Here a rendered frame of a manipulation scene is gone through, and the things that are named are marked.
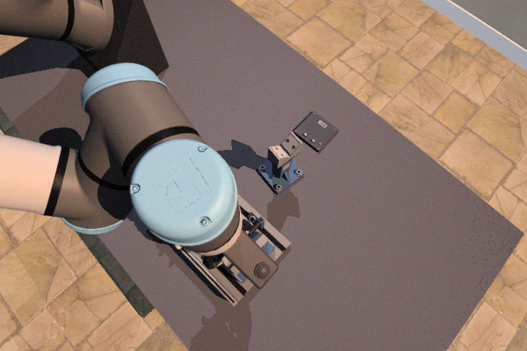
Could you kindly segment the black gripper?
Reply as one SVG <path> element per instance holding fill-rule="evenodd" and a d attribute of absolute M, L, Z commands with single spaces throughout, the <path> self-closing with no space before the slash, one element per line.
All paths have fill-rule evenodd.
<path fill-rule="evenodd" d="M 246 219 L 243 219 L 242 220 L 242 229 L 248 234 L 250 229 L 251 229 L 252 225 L 246 220 Z M 203 264 L 209 269 L 213 269 L 221 264 L 223 264 L 223 255 L 222 254 L 218 254 L 218 255 L 213 255 L 213 256 L 205 256 L 205 258 L 203 259 Z M 221 260 L 220 260 L 221 259 Z"/>

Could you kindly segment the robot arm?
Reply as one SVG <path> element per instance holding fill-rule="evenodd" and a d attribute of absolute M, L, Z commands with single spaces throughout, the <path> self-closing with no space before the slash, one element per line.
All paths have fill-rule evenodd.
<path fill-rule="evenodd" d="M 96 53 L 112 31 L 112 0 L 0 0 L 0 35 Z M 79 150 L 0 134 L 0 208 L 61 217 L 89 235 L 116 229 L 134 209 L 161 240 L 222 253 L 262 289 L 279 266 L 242 229 L 230 167 L 168 87 L 143 65 L 113 64 L 85 82 L 81 101 L 90 123 Z"/>

